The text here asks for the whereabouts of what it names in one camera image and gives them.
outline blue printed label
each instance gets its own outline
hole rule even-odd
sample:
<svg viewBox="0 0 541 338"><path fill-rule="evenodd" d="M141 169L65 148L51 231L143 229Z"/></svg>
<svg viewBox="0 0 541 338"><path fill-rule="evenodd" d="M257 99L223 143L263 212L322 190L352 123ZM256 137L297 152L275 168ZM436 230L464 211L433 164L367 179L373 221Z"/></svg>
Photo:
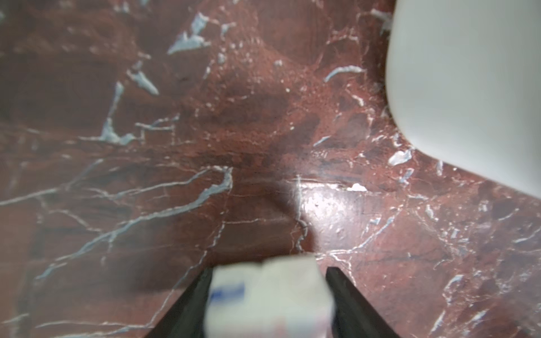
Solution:
<svg viewBox="0 0 541 338"><path fill-rule="evenodd" d="M217 287L210 292L209 304L227 304L243 300L244 292L244 283Z"/></svg>

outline marble countertop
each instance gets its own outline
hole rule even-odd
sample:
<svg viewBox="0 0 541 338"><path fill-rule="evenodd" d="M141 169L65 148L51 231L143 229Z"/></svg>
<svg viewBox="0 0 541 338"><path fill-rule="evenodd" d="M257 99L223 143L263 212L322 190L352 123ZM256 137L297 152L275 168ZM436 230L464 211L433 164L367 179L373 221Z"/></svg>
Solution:
<svg viewBox="0 0 541 338"><path fill-rule="evenodd" d="M143 337L203 267L302 252L404 338L539 336L539 201L401 136L393 8L3 2L0 336Z"/></svg>

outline red marble surface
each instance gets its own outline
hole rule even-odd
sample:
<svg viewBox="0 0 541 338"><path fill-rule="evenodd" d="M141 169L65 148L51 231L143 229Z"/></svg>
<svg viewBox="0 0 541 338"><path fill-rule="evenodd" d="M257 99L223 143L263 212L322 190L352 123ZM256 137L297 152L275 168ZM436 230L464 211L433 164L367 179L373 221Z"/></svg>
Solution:
<svg viewBox="0 0 541 338"><path fill-rule="evenodd" d="M541 334L539 201L399 134L392 1L145 2L1 5L0 336L142 337L202 267L302 251L404 338Z"/></svg>

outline white container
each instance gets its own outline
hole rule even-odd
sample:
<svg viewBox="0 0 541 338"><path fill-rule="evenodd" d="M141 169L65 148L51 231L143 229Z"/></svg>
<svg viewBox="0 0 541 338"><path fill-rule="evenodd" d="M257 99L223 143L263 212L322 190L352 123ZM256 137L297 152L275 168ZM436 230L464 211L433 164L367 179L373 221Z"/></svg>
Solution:
<svg viewBox="0 0 541 338"><path fill-rule="evenodd" d="M541 197L541 1L398 0L386 69L415 147Z"/></svg>
<svg viewBox="0 0 541 338"><path fill-rule="evenodd" d="M334 300L310 255L216 267L204 318L207 338L324 338Z"/></svg>

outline white vein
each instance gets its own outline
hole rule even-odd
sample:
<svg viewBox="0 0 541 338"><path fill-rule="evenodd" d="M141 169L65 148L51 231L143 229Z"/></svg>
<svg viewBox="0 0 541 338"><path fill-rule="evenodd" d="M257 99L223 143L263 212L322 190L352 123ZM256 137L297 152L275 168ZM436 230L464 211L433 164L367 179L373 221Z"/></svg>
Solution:
<svg viewBox="0 0 541 338"><path fill-rule="evenodd" d="M224 64L227 60L227 57L223 53L218 53L218 56L216 57L216 62L218 64Z"/></svg>
<svg viewBox="0 0 541 338"><path fill-rule="evenodd" d="M175 123L180 119L180 114L177 114L173 118L165 117L165 118L159 118L158 120L154 121L152 124L145 124L141 122L135 123L136 127L141 128L141 134L139 137L139 140L142 144L146 143L146 137L145 137L145 130L150 131L164 131L169 130L171 131L171 145L175 145ZM160 124L164 122L170 122L171 124L165 127L159 127Z"/></svg>
<svg viewBox="0 0 541 338"><path fill-rule="evenodd" d="M434 331L436 331L441 326L441 324L443 323L443 317L444 316L445 316L445 310L443 310L443 312L441 312L438 319L436 319L436 321L434 322L434 326L432 326L432 329L430 330L430 333L433 333Z"/></svg>
<svg viewBox="0 0 541 338"><path fill-rule="evenodd" d="M327 77L325 77L324 79L324 82L329 82L329 80L335 76L336 74L339 74L339 73L362 73L362 72L366 72L366 69L363 69L359 66L353 66L353 65L349 65L349 66L345 66L345 67L336 67L335 69L333 69L329 75L327 75Z"/></svg>
<svg viewBox="0 0 541 338"><path fill-rule="evenodd" d="M481 318L483 318L483 317L486 315L486 313L487 313L488 311L489 311L489 310L487 309L487 310L483 310L483 311L477 312L476 315L473 316L473 317L471 318L471 320L470 320L468 323L477 322L478 320L480 320Z"/></svg>
<svg viewBox="0 0 541 338"><path fill-rule="evenodd" d="M436 164L436 175L442 176L443 175L443 161L439 160Z"/></svg>
<svg viewBox="0 0 541 338"><path fill-rule="evenodd" d="M127 326L128 324L125 323L116 323L116 322L89 322L89 321L74 321L74 320L58 320L53 322L46 322L41 323L39 325L36 325L36 329L48 327L48 326L56 326L56 325L89 325L89 326Z"/></svg>
<svg viewBox="0 0 541 338"><path fill-rule="evenodd" d="M158 311L156 311L154 313L154 315L152 316L152 318L150 319L150 321L147 323L147 326L150 326L152 325L152 323L156 320L156 318L158 317L158 315L160 314L160 312L165 308L165 306L167 305L167 302L169 301L169 299L171 298L171 296L173 295L173 293L175 292L175 289L179 287L179 285L186 279L186 277L188 277L188 275L190 274L190 272L192 272L192 270L198 268L201 264L203 264L203 260L205 259L205 257L207 256L208 254L208 250L205 250L204 253L201 255L201 258L199 259L199 262L197 262L195 265L191 266L188 268L188 270L186 270L186 272L179 278L179 280L175 283L175 285L173 285L171 291L169 292L169 294L167 295L167 297L165 298L165 300L163 301L162 303L162 306L158 309Z"/></svg>
<svg viewBox="0 0 541 338"><path fill-rule="evenodd" d="M364 185L360 185L358 183L354 183L351 188L346 188L347 191L362 191L366 192L368 189Z"/></svg>
<svg viewBox="0 0 541 338"><path fill-rule="evenodd" d="M210 75L210 65L212 64L212 62L213 61L211 61L209 66L207 66L207 68L205 69L204 74L203 74L203 79L207 79L207 77Z"/></svg>
<svg viewBox="0 0 541 338"><path fill-rule="evenodd" d="M214 236L214 239L212 240L212 243L209 245L207 249L214 248L217 244L220 238L222 237L222 232L226 228L227 222L222 221L221 227L218 229L218 232L216 233L216 236Z"/></svg>
<svg viewBox="0 0 541 338"><path fill-rule="evenodd" d="M231 27L236 27L236 22L224 23L220 26L220 37L223 39Z"/></svg>
<svg viewBox="0 0 541 338"><path fill-rule="evenodd" d="M393 26L393 14L392 13L382 12L380 10L377 10L377 9L373 8L370 11L370 14L373 17L376 17L376 18L383 21L383 25L381 26L380 34L383 33L384 31L391 31L392 26Z"/></svg>
<svg viewBox="0 0 541 338"><path fill-rule="evenodd" d="M374 238L376 238L379 234L381 234L385 229L387 229L393 222L396 216L398 216L400 212L398 212L396 215L391 216L387 219L387 222L385 222L385 225L382 226L378 231L374 232L372 235L370 235L367 239L365 239L362 243L359 245L347 249L347 250L331 250L330 253L336 253L336 254L352 254L356 250L363 248L366 244L370 243Z"/></svg>
<svg viewBox="0 0 541 338"><path fill-rule="evenodd" d="M143 193L146 193L148 191L152 191L154 189L169 188L169 187L174 187L176 185L190 184L194 180L196 180L197 178L201 177L203 174L208 172L209 170L210 169L208 169L208 168L203 169L203 170L199 171L198 173L196 173L195 175L193 175L192 177L190 177L189 179L187 179L186 181L175 181L175 182L159 183L159 184L155 184L153 186L146 187L146 188L134 188L134 189L128 189L128 190L124 190L124 191L119 191L118 193L115 193L115 194L110 194L110 193L108 193L108 192L106 192L104 190L101 190L101 189L89 188L88 190L99 193L99 195L93 196L93 197L105 197L105 198L108 198L110 200L117 200L117 199L123 198L125 196L133 196L133 195L143 194Z"/></svg>
<svg viewBox="0 0 541 338"><path fill-rule="evenodd" d="M65 184L61 184L59 187L40 190L40 191L35 191L33 193L29 193L29 194L26 194L24 196L14 197L14 198L10 198L9 200L0 201L0 207L8 206L10 204L22 202L22 201L25 201L25 200L29 200L31 198L40 198L40 197L45 196L45 195L57 194L62 190L69 190L71 185L73 185L78 180L81 180L92 169L94 169L96 167L96 165L98 165L98 164L100 164L102 162L103 162L102 158L99 158L99 159L95 160L91 165L86 167L80 174L76 175L71 181L69 181L68 183L65 183Z"/></svg>
<svg viewBox="0 0 541 338"><path fill-rule="evenodd" d="M28 313L23 313L23 314L20 314L16 317L13 317L11 319L8 319L8 320L5 320L2 322L2 324L12 324L12 323L16 323L16 322L19 322L22 318L25 318L25 317L28 317L29 314Z"/></svg>
<svg viewBox="0 0 541 338"><path fill-rule="evenodd" d="M365 100L362 99L362 97L359 97L355 94L351 94L351 97L357 101L357 104L360 106L360 107L364 107L365 106Z"/></svg>
<svg viewBox="0 0 541 338"><path fill-rule="evenodd" d="M421 194L413 194L413 195L407 195L408 198L415 198L417 200L423 200L423 201L428 201L429 198L426 197L425 195L421 195Z"/></svg>
<svg viewBox="0 0 541 338"><path fill-rule="evenodd" d="M202 13L198 12L195 15L194 20L191 24L192 33L188 36L188 32L184 31L180 33L176 41L169 47L167 54L171 55L173 53L199 49L210 46L210 41L206 41L199 33L207 26L209 18Z"/></svg>
<svg viewBox="0 0 541 338"><path fill-rule="evenodd" d="M26 168L27 165L28 165L28 162L26 161L19 163L19 165L17 166L17 170L11 176L8 187L5 190L6 195L10 195L13 189L17 186L17 184L19 183L19 178L21 178L22 172L24 168Z"/></svg>
<svg viewBox="0 0 541 338"><path fill-rule="evenodd" d="M107 233L104 233L104 234L94 238L93 240L91 240L91 241L87 242L86 244L84 244L78 251L76 251L76 252L74 252L72 254L57 258L55 261L56 262L61 262L61 263L52 263L45 270L45 272L43 274L41 274L40 276L36 277L36 279L42 279L42 278L47 277L48 275L50 275L50 273L52 273L52 271L54 271L55 269L65 265L66 264L65 261L69 261L69 260L72 260L72 259L75 259L75 258L78 258L78 257L84 255L85 253L87 253L87 252L91 251L92 249L94 249L94 247L96 245L98 245L99 243L101 243L101 242L103 242L105 240L107 240L109 242L109 247L110 247L112 242L114 242L114 240L119 235L125 233L126 231L128 231L131 227L133 227L136 224L139 224L139 223L145 222L145 221L150 221L150 220L153 220L153 219L156 219L156 218L165 218L165 217L171 217L171 216L174 216L174 215L179 215L179 214L182 214L182 213L186 213L188 211L191 211L193 209L196 209L196 208L200 207L212 195L219 194L219 193L222 193L224 191L230 190L233 187L233 177L232 177L233 168L214 167L214 170L223 172L223 181L222 181L222 183L220 183L218 185L213 184L209 188L206 188L205 190L203 190L199 194L199 196L197 197L197 199L195 201L192 201L192 202L190 202L188 204L185 204L183 206L177 206L177 207L172 207L172 208L168 208L168 209L165 209L165 210L156 211L156 212L148 214L148 215L139 216L139 217L134 218L134 219L129 220L129 221L120 222L119 224L117 224L117 227L119 227L119 228L117 228L115 230L112 230L112 231L109 231Z"/></svg>
<svg viewBox="0 0 541 338"><path fill-rule="evenodd" d="M326 140L328 140L330 137L331 137L330 135L327 135L327 136L324 136L324 137L320 138L319 141L314 143L313 147L317 147L318 145L320 145L323 142L325 142Z"/></svg>
<svg viewBox="0 0 541 338"><path fill-rule="evenodd" d="M330 253L329 256L334 258L336 261L342 262L345 265L347 265L347 268L346 268L347 274L349 275L349 278L351 279L351 282L353 283L353 285L357 286L357 281L355 280L355 277L353 276L353 273L352 273L352 270L353 270L353 267L352 267L352 264L351 264L352 256L350 255L347 260L343 260L343 259L338 258L336 253Z"/></svg>
<svg viewBox="0 0 541 338"><path fill-rule="evenodd" d="M115 96L113 98L113 103L111 104L111 107L109 108L109 113L107 114L107 118L105 119L105 123L103 124L102 133L100 136L90 136L90 137L83 137L80 136L80 140L84 141L100 141L100 142L107 142L111 144L117 144L117 145L126 145L130 143L131 141L135 140L135 136L132 133L128 133L122 137L120 137L113 128L113 115L116 111L116 108L118 107L118 103L120 102L120 98L122 97L122 94L124 93L124 85L122 83L117 82L115 86Z"/></svg>
<svg viewBox="0 0 541 338"><path fill-rule="evenodd" d="M536 231L534 231L534 232L533 232L530 236L528 236L528 237L518 238L518 239L514 240L513 243L521 243L521 242L530 240L530 239L534 238L534 236L535 236L539 231L541 231L541 228L538 228Z"/></svg>
<svg viewBox="0 0 541 338"><path fill-rule="evenodd" d="M402 145L402 143L399 143L398 142L398 138L400 137L400 134L395 132L394 135L391 137L391 139L393 140L393 146L395 148L398 148Z"/></svg>
<svg viewBox="0 0 541 338"><path fill-rule="evenodd" d="M414 171L415 171L415 169L413 169L413 168L407 168L404 175L400 179L398 179L398 183L409 184L409 182L407 180L408 180L408 178L411 177L411 175L413 175Z"/></svg>
<svg viewBox="0 0 541 338"><path fill-rule="evenodd" d="M373 224L373 225L377 226L379 224L379 222L381 222L381 217L376 217L374 219L370 219L368 224Z"/></svg>
<svg viewBox="0 0 541 338"><path fill-rule="evenodd" d="M87 221L85 221L84 219L80 218L79 216L75 215L74 213L72 213L71 211L69 210L51 210L48 212L49 215L51 214L63 214L63 215L66 215L68 217L71 217L73 218L77 223L79 223L80 225L83 226L83 228L85 228L86 230L88 231L93 231L93 232L97 232L97 233L100 233L102 230L101 229L98 229L98 228L93 228L90 224L88 224Z"/></svg>
<svg viewBox="0 0 541 338"><path fill-rule="evenodd" d="M296 220L301 225L302 234L297 239L296 248L299 252L304 252L304 249L301 246L302 241L308 236L308 224L301 219L301 207L302 207L302 184L301 184L301 175L297 175L296 179L297 185L297 216Z"/></svg>
<svg viewBox="0 0 541 338"><path fill-rule="evenodd" d="M36 197L40 197L40 196L44 196L44 195L56 194L58 192L58 190L59 190L58 188L40 190L40 191L36 191L34 193L30 193L30 194L27 194L27 195L24 195L24 196L14 197L14 198L11 198L9 200L0 201L0 207L1 206L7 206L8 204L14 204L14 203L22 202L22 201L25 201L25 200L29 200L31 198L36 198Z"/></svg>
<svg viewBox="0 0 541 338"><path fill-rule="evenodd" d="M113 10L118 13L130 13L130 5L126 1L124 1L122 7L120 7L118 4L115 4L113 6Z"/></svg>
<svg viewBox="0 0 541 338"><path fill-rule="evenodd" d="M387 136L385 136L385 135L379 135L379 136L374 137L371 142L377 142L377 141L381 140L382 138L386 138L386 137Z"/></svg>
<svg viewBox="0 0 541 338"><path fill-rule="evenodd" d="M255 223L259 221L267 221L265 218L255 218L253 220L246 220L246 221L227 221L224 222L225 224L249 224L249 223Z"/></svg>
<svg viewBox="0 0 541 338"><path fill-rule="evenodd" d="M398 150L396 153L393 154L387 161L389 165L395 166L398 164L406 163L407 161L411 160L412 154L411 149L408 149L406 151Z"/></svg>
<svg viewBox="0 0 541 338"><path fill-rule="evenodd" d="M54 338L95 338L95 337L105 337L105 336L115 336L118 334L126 333L131 330L137 330L137 329L147 329L150 326L147 325L126 325L119 329L113 330L113 331L97 331L97 332L85 332L85 333L73 333L73 334L67 334L67 335L61 335L61 336L55 336Z"/></svg>
<svg viewBox="0 0 541 338"><path fill-rule="evenodd" d="M432 208L430 207L430 204L427 204L425 206L425 213L428 217L430 217L431 220L436 221L436 222L439 221L439 218L434 216L434 210L432 210Z"/></svg>
<svg viewBox="0 0 541 338"><path fill-rule="evenodd" d="M461 281L462 278L464 278L464 275L456 275L455 277L451 278L451 279L449 280L449 282L447 283L447 285L445 286L444 290L445 290L445 289L449 289L449 287L450 287L453 283Z"/></svg>
<svg viewBox="0 0 541 338"><path fill-rule="evenodd" d="M130 70L127 70L126 74L129 76L129 78L131 78L133 82L137 83L137 86L139 88L146 90L152 95L157 96L160 94L158 88L154 86L154 84L147 78L147 76L142 71L133 74Z"/></svg>

